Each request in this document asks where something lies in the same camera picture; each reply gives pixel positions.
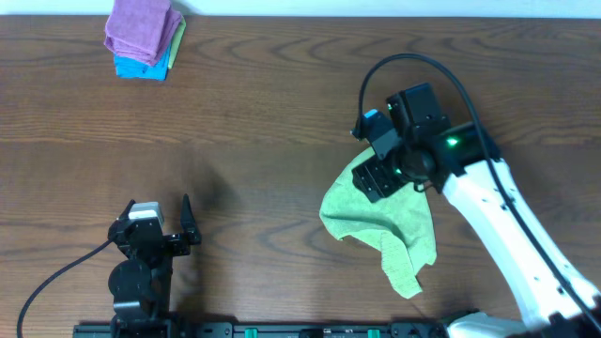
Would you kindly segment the green microfiber cloth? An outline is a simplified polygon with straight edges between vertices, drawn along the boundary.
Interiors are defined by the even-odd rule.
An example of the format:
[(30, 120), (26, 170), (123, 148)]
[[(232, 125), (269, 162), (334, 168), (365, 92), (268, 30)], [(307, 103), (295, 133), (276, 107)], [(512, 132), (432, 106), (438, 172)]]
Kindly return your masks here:
[(419, 271), (437, 258), (436, 238), (426, 196), (406, 186), (370, 202), (352, 183), (351, 170), (374, 155), (357, 155), (326, 192), (320, 220), (337, 240), (355, 238), (380, 252), (380, 265), (392, 289), (410, 299), (422, 292)]

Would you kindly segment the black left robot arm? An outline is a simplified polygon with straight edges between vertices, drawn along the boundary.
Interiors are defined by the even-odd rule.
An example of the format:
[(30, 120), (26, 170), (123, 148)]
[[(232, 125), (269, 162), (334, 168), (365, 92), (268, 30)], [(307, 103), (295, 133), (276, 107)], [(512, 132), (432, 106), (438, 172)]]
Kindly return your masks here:
[(111, 272), (108, 287), (116, 313), (113, 337), (189, 337), (190, 324), (170, 311), (173, 259), (191, 253), (201, 243), (185, 194), (179, 218), (181, 231), (165, 235), (164, 217), (157, 202), (131, 200), (108, 230), (108, 239), (127, 259)]

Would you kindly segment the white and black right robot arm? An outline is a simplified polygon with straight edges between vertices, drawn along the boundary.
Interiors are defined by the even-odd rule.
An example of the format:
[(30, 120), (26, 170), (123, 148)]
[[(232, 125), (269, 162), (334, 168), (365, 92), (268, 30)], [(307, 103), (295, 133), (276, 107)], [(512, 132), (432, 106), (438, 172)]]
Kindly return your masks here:
[(352, 134), (374, 154), (352, 170), (370, 202), (410, 185), (443, 195), (500, 269), (520, 320), (468, 312), (444, 321), (448, 337), (597, 337), (600, 292), (562, 254), (533, 214), (507, 162), (476, 121), (452, 126), (429, 84), (360, 114)]

